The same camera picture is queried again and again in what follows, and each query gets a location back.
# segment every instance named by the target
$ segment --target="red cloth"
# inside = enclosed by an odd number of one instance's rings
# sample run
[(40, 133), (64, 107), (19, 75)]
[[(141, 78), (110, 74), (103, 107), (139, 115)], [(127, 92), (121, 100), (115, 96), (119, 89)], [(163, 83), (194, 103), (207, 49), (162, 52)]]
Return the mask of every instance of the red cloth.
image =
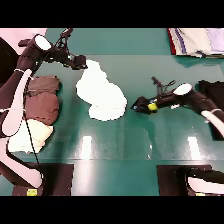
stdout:
[(173, 43), (173, 40), (172, 40), (172, 36), (170, 34), (170, 30), (169, 30), (169, 28), (166, 28), (166, 29), (167, 29), (167, 33), (168, 33), (169, 40), (170, 40), (170, 51), (171, 51), (171, 54), (172, 55), (176, 55), (176, 49), (175, 49), (175, 46), (174, 46), (174, 43)]

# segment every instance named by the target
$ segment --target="table surface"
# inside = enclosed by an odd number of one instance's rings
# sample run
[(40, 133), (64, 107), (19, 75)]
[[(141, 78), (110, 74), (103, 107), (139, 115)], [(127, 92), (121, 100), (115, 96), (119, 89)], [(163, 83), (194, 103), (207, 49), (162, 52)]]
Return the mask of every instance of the table surface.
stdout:
[[(54, 42), (61, 30), (48, 29), (46, 37)], [(165, 28), (74, 29), (69, 48), (98, 61), (128, 100), (122, 118), (92, 120), (90, 105), (76, 94), (83, 71), (58, 63), (44, 63), (38, 70), (37, 75), (56, 75), (62, 83), (60, 116), (38, 157), (41, 162), (75, 164), (72, 195), (158, 195), (158, 164), (211, 164), (224, 171), (224, 142), (212, 139), (203, 117), (185, 108), (163, 108), (150, 116), (130, 110), (139, 96), (156, 95), (152, 76), (163, 84), (176, 80), (171, 88), (184, 82), (195, 86), (200, 80), (224, 81), (222, 59), (171, 56)], [(88, 149), (85, 136), (92, 137)], [(14, 155), (35, 161), (33, 154)], [(13, 186), (2, 176), (0, 183), (0, 195), (11, 195)]]

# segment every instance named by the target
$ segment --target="brown cloth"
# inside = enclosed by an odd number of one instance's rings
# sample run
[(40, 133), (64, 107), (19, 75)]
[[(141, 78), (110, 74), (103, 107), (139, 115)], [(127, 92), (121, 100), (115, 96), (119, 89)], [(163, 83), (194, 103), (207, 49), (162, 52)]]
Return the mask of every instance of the brown cloth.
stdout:
[(25, 109), (27, 119), (34, 119), (46, 125), (51, 125), (58, 117), (58, 97), (48, 92), (27, 97)]
[(43, 92), (48, 92), (56, 95), (59, 90), (60, 80), (57, 76), (37, 76), (31, 80), (28, 86), (27, 95), (36, 96)]

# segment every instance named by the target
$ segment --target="yellow sticker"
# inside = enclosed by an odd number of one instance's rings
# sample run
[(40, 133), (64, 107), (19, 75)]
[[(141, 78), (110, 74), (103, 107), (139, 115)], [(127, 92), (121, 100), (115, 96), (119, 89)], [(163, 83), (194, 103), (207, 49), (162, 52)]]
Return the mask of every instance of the yellow sticker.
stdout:
[(37, 196), (37, 189), (28, 189), (27, 196)]
[(148, 105), (149, 110), (154, 111), (154, 110), (158, 110), (158, 107), (156, 106), (155, 103), (150, 103)]
[(203, 193), (196, 193), (196, 196), (205, 196)]

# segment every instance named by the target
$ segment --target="yellow tag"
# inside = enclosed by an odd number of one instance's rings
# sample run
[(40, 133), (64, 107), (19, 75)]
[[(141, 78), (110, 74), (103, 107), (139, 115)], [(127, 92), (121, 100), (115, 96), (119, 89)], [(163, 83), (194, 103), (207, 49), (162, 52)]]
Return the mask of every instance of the yellow tag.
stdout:
[(196, 196), (205, 196), (203, 193), (196, 193)]
[(148, 105), (149, 110), (153, 111), (153, 110), (158, 110), (158, 107), (156, 106), (155, 103), (150, 103)]
[(37, 196), (37, 189), (28, 189), (27, 196)]

